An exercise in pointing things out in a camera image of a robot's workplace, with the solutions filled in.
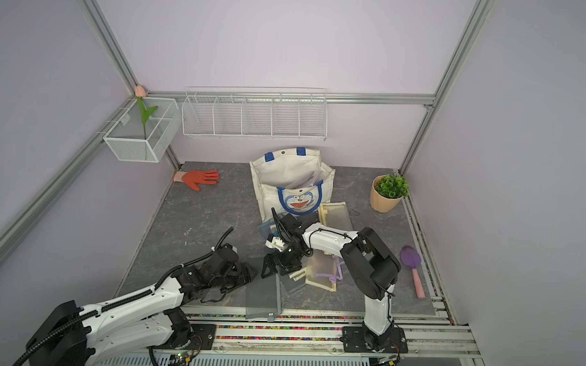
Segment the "grey mesh pouch front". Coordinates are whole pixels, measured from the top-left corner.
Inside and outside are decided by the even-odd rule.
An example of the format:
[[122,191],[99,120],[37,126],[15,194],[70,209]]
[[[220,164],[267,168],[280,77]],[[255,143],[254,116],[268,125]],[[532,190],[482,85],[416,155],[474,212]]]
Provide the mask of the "grey mesh pouch front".
[[257,274],[246,288],[246,319],[273,322],[281,313],[280,284],[274,275],[262,278],[264,256],[250,256],[248,263]]

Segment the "blue mesh pouch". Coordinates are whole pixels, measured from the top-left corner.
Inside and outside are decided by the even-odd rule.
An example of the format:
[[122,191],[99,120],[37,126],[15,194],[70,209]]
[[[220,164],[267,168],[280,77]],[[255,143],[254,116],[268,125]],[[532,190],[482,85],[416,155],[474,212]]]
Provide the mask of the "blue mesh pouch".
[[278,232],[273,219],[270,219],[267,222],[260,224],[257,230],[265,239],[268,239],[270,234],[276,236]]

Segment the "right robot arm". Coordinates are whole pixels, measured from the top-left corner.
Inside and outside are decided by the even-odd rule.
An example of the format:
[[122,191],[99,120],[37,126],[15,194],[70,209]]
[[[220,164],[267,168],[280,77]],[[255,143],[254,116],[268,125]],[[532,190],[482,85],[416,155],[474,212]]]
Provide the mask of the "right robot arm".
[[299,271],[305,257],[316,251],[340,257],[355,286],[365,299],[359,327],[342,328],[341,342],[347,353],[407,353],[405,332],[396,325],[390,310],[401,264],[390,248],[371,228],[344,231],[321,223],[302,221],[272,209],[276,234],[269,234],[261,277],[286,276]]

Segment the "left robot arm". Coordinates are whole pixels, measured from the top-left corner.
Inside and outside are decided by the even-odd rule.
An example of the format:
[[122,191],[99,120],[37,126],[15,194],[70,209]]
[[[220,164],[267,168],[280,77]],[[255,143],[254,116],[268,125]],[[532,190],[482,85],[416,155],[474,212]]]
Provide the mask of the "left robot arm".
[[75,301],[58,305],[14,364],[94,366],[141,348],[184,350],[183,360],[189,363],[211,349],[216,328],[193,325],[182,306],[203,302],[211,290],[227,295],[257,274],[220,239],[209,253],[170,268],[138,291],[85,306]]

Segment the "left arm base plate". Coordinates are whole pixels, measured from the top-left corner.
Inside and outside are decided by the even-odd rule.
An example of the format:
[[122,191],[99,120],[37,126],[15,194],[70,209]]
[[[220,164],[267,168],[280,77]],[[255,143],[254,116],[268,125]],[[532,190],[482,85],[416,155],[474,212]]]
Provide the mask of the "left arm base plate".
[[172,335],[156,349],[161,350],[194,350],[210,351],[213,348],[217,325],[207,323],[194,323],[183,329],[174,330]]

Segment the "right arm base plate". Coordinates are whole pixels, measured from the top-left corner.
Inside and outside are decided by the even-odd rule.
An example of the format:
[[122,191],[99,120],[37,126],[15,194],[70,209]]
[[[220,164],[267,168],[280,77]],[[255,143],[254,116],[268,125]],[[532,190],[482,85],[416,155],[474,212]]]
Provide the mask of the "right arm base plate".
[[389,326],[381,335],[369,330],[365,324],[344,326],[340,341],[347,353],[408,353],[405,331],[397,325]]

